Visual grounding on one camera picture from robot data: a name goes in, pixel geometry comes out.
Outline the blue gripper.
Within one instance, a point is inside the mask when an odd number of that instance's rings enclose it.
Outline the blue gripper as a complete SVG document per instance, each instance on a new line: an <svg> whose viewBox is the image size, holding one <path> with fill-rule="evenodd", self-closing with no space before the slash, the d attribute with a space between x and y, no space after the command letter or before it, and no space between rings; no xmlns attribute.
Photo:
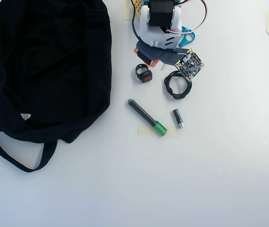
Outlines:
<svg viewBox="0 0 269 227"><path fill-rule="evenodd" d="M136 48L133 51L144 62L144 64L146 64L149 68L154 68L159 61L164 64L176 64L188 50L189 49L183 48L165 50L157 47L151 47L144 42L138 41L136 43Z"/></svg>

